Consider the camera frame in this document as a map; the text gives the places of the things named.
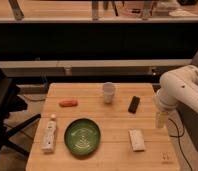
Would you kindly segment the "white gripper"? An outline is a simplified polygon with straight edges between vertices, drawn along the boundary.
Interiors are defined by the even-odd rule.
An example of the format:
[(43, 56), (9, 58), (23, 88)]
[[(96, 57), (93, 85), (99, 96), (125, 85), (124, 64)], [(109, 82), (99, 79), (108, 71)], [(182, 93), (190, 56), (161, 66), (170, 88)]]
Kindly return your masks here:
[(154, 96), (154, 102), (159, 111), (156, 113), (156, 127), (163, 128), (166, 123), (167, 113), (172, 112), (176, 108), (176, 99), (170, 96), (156, 94)]

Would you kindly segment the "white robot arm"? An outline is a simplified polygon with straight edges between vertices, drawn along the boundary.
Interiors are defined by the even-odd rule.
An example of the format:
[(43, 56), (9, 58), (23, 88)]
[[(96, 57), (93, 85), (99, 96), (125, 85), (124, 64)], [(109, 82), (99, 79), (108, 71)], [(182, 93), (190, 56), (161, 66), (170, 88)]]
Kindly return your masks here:
[(198, 113), (198, 67), (187, 65), (165, 72), (154, 95), (157, 108), (155, 126), (163, 128), (168, 115), (183, 103)]

